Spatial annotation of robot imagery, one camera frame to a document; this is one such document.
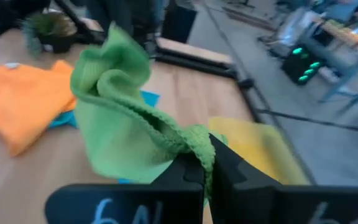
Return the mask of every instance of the table surface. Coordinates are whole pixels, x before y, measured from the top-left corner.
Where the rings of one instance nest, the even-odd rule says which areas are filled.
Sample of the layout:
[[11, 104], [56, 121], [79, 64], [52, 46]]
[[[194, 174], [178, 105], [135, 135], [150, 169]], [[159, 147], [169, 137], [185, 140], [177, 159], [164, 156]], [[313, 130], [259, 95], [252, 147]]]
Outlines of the table surface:
[[[159, 40], [176, 49], [229, 62], [225, 55], [211, 53], [170, 40]], [[44, 53], [34, 60], [27, 53], [19, 30], [0, 37], [0, 64], [18, 62], [49, 69], [57, 59], [70, 64], [78, 59], [84, 45], [74, 45], [69, 54]], [[208, 124], [213, 116], [251, 120], [234, 81], [164, 63], [153, 63], [153, 72], [143, 90], [159, 94], [159, 109], [182, 126]], [[61, 127], [44, 132], [23, 155], [11, 158], [0, 139], [0, 223], [45, 223], [44, 203], [57, 188], [72, 183], [116, 183], [94, 174], [85, 156], [79, 130]], [[207, 210], [204, 223], [211, 223]]]

